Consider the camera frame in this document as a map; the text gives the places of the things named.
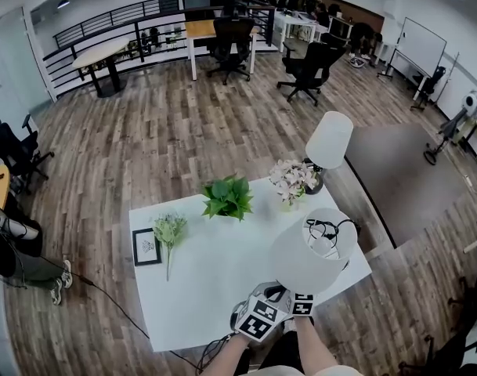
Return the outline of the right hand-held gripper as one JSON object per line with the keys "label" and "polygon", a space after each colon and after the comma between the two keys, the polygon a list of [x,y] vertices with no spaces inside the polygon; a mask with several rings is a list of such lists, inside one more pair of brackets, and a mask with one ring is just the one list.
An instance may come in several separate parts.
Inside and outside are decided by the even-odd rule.
{"label": "right hand-held gripper", "polygon": [[313,312],[313,295],[291,292],[287,300],[288,312],[293,316],[311,316]]}

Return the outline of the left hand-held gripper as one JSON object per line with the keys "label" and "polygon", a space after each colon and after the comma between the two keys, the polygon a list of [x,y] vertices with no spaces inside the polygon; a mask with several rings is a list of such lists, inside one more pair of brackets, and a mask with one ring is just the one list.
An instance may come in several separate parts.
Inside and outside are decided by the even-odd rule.
{"label": "left hand-held gripper", "polygon": [[[291,311],[291,292],[277,281],[259,284],[246,301],[235,306],[230,317],[230,328],[254,342],[263,342]],[[280,298],[279,308],[260,299]]]}

